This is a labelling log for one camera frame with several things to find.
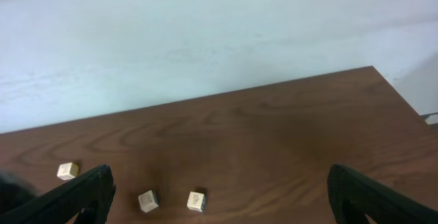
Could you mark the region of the cream picture block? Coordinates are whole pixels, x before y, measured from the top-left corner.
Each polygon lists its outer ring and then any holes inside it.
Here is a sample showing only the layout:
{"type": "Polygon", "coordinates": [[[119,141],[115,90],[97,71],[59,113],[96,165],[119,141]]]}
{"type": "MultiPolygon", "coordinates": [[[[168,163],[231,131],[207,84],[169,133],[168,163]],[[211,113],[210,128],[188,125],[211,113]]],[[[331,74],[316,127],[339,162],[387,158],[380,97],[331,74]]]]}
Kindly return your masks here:
{"type": "Polygon", "coordinates": [[[203,212],[205,209],[206,195],[201,192],[190,192],[187,202],[187,208],[189,210],[203,212]]]}

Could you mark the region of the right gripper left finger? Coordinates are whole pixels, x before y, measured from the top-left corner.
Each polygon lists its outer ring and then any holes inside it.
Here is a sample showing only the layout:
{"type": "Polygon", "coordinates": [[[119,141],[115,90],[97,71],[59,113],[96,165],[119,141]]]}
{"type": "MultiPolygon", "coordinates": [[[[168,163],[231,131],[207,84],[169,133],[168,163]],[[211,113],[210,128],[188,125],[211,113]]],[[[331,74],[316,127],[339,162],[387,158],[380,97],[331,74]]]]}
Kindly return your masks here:
{"type": "Polygon", "coordinates": [[[109,165],[102,164],[38,196],[33,186],[1,172],[1,222],[105,223],[116,192],[109,165]]]}

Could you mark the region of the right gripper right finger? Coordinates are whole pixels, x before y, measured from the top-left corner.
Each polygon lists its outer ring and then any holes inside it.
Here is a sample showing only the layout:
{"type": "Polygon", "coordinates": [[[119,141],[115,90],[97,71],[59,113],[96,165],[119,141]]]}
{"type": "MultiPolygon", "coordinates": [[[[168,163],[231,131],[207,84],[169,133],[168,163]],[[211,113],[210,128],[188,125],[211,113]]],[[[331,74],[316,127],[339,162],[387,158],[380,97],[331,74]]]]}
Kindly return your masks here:
{"type": "Polygon", "coordinates": [[[337,224],[437,222],[437,211],[343,164],[330,168],[327,188],[337,224]]]}

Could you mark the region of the snail picture block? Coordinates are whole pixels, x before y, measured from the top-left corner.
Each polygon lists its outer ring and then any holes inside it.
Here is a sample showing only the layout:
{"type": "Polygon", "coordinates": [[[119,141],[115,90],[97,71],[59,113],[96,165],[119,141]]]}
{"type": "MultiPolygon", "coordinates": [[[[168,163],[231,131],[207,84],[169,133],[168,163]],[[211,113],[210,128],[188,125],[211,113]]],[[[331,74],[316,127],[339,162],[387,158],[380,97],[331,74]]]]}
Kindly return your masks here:
{"type": "Polygon", "coordinates": [[[138,196],[138,202],[141,211],[148,213],[159,207],[156,194],[153,190],[149,190],[138,196]]]}

